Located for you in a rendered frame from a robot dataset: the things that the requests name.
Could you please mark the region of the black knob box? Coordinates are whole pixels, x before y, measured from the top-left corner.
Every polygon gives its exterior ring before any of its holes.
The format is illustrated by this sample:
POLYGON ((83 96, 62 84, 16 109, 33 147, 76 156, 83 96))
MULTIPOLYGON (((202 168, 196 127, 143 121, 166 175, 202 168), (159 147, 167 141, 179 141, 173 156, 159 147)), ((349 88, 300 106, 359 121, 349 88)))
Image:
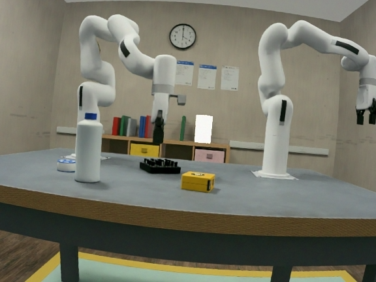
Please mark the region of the black knob box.
POLYGON ((178 162, 174 162, 168 159, 153 159, 144 158, 143 162, 140 162, 140 168, 149 172, 150 174, 180 174, 181 167, 178 166, 178 162))

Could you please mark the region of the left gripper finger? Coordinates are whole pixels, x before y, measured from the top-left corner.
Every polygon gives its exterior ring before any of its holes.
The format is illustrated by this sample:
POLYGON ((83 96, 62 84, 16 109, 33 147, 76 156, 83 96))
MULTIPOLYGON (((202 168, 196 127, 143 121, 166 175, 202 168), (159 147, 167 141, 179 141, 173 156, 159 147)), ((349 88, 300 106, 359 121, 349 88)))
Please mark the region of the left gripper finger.
POLYGON ((373 107, 368 108, 370 112, 369 124, 375 125, 376 124, 376 100, 374 98, 373 98, 373 103, 375 104, 375 106, 373 105, 373 107))
POLYGON ((364 112, 365 112, 365 110, 357 110, 356 109, 356 115, 357 115, 357 125, 363 125, 364 124, 364 117, 363 117, 363 115, 364 115, 364 112), (361 112, 362 111, 362 112, 361 112))

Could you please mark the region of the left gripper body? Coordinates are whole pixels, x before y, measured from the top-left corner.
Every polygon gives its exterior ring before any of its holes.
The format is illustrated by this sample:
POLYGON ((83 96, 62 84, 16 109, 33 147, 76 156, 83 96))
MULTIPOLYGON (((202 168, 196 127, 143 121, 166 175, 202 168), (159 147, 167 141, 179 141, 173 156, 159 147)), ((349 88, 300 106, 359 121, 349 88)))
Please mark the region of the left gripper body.
POLYGON ((363 84, 359 85, 357 100, 356 100, 356 109, 369 111, 369 107, 375 106, 373 98, 376 100, 376 86, 363 84))

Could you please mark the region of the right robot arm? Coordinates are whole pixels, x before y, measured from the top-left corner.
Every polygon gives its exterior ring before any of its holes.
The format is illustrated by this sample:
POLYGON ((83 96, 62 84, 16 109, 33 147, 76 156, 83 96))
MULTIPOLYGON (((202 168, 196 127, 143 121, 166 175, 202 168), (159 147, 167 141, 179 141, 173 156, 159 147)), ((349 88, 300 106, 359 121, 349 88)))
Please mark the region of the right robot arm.
POLYGON ((178 98, 178 105, 185 106, 186 95, 174 94, 176 58, 171 55, 158 55, 155 59, 142 54, 137 48, 140 37, 138 25, 119 14, 108 20, 98 16, 88 16, 80 26, 80 66, 81 75, 95 82, 82 83, 77 91, 77 124, 85 120, 85 113, 97 114, 98 106, 111 106, 116 96, 115 72, 111 64, 102 61, 96 37, 108 42, 117 42, 119 57, 128 71, 153 80, 152 93, 169 93, 178 98))

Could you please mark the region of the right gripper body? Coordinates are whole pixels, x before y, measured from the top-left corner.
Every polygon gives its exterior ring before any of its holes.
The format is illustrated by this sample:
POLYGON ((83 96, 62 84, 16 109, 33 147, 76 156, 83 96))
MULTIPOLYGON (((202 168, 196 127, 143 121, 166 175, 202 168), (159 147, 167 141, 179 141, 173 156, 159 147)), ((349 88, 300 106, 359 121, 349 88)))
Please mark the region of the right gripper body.
POLYGON ((159 93, 159 92, 151 93, 151 95, 154 96, 151 123, 152 124, 155 123, 159 110, 162 110, 163 117, 161 121, 163 121, 164 119, 164 125, 166 125, 170 97, 171 96, 173 97, 173 95, 169 95, 169 93, 159 93))

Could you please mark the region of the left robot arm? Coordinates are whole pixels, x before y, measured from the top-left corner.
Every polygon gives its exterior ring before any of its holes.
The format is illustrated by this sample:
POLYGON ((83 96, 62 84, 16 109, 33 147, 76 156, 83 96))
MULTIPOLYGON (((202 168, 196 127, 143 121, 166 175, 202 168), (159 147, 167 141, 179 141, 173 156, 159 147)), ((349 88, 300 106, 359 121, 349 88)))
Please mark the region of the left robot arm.
POLYGON ((360 72, 359 85, 376 86, 376 57, 369 55, 355 42, 333 37, 303 20, 297 21, 290 29, 282 23, 275 23, 267 28, 258 47, 262 72, 258 79, 258 92, 262 110, 268 118, 263 165, 262 170, 258 171, 262 176, 290 176, 286 169, 293 105, 280 91, 285 86, 280 50, 293 48, 302 43, 322 54, 343 55, 341 66, 346 71, 360 72))

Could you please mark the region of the white plastic bottle with blue cap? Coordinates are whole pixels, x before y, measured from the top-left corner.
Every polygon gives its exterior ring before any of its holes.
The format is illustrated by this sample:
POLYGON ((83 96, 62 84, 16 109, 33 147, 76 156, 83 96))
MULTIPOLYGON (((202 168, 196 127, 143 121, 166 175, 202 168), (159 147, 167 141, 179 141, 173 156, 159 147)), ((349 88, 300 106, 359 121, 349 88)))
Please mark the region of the white plastic bottle with blue cap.
POLYGON ((77 124, 74 179, 95 183, 100 180, 102 124, 94 113, 85 113, 84 119, 77 124))

